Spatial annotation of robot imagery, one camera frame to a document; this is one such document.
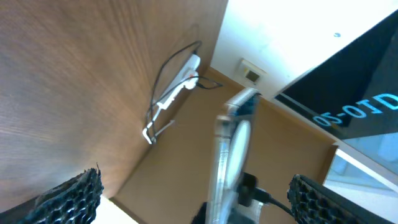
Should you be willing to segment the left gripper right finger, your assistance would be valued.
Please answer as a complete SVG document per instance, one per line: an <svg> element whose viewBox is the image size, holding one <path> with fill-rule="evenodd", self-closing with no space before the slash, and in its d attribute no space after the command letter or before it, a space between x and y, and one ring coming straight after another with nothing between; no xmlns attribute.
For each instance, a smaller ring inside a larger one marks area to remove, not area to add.
<svg viewBox="0 0 398 224"><path fill-rule="evenodd" d="M293 176L287 197L297 223L392 224L304 175Z"/></svg>

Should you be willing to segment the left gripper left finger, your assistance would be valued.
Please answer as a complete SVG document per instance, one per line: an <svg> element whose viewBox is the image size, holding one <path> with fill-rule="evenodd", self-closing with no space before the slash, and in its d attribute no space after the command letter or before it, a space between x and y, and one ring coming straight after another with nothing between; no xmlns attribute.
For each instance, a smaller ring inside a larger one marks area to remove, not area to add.
<svg viewBox="0 0 398 224"><path fill-rule="evenodd" d="M1 223L92 223L104 186L99 168L76 177L1 213Z"/></svg>

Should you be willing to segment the black Galaxy flip phone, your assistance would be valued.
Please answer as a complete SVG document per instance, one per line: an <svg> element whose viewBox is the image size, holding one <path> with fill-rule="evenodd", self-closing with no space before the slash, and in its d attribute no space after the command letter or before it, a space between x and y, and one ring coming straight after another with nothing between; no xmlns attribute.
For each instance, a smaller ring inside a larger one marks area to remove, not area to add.
<svg viewBox="0 0 398 224"><path fill-rule="evenodd" d="M256 89L245 88L224 103L216 116L206 224L227 223L232 209L238 205L238 186L250 147L258 99Z"/></svg>

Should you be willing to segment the white charger adapter plug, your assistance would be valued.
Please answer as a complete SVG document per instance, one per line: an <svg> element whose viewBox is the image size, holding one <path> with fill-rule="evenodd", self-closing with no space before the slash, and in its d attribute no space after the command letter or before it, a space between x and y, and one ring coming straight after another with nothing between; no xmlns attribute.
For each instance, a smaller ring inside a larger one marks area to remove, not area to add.
<svg viewBox="0 0 398 224"><path fill-rule="evenodd" d="M183 87L191 90L196 87L198 81L198 72L194 70L189 70L184 76L183 76Z"/></svg>

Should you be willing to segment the black glass door panel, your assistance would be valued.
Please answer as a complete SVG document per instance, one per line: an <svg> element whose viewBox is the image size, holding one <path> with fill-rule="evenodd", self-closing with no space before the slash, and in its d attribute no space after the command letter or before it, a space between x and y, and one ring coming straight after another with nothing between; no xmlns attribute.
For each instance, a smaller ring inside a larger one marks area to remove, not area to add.
<svg viewBox="0 0 398 224"><path fill-rule="evenodd" d="M287 87L276 100L397 173L397 13Z"/></svg>

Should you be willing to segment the white power strip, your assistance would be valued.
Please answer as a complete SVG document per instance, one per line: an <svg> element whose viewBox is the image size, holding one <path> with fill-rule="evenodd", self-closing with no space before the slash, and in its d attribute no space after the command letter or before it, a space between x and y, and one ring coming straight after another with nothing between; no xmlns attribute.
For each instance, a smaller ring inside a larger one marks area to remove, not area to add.
<svg viewBox="0 0 398 224"><path fill-rule="evenodd" d="M175 78L172 80L171 84L165 89L163 94L161 94L160 98L156 101L156 105L161 110L166 110L173 100L177 97L183 87L183 76L189 71L194 70L197 71L201 62L201 58L193 54L184 64L184 66L177 73Z"/></svg>

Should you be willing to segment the wall socket plate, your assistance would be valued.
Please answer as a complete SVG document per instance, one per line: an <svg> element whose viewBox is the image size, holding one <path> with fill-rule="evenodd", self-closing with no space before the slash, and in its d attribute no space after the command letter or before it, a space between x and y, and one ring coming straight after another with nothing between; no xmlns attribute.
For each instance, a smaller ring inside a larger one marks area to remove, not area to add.
<svg viewBox="0 0 398 224"><path fill-rule="evenodd" d="M240 61L239 69L243 80L248 82L250 85L259 84L267 75L267 72L263 69L244 58Z"/></svg>

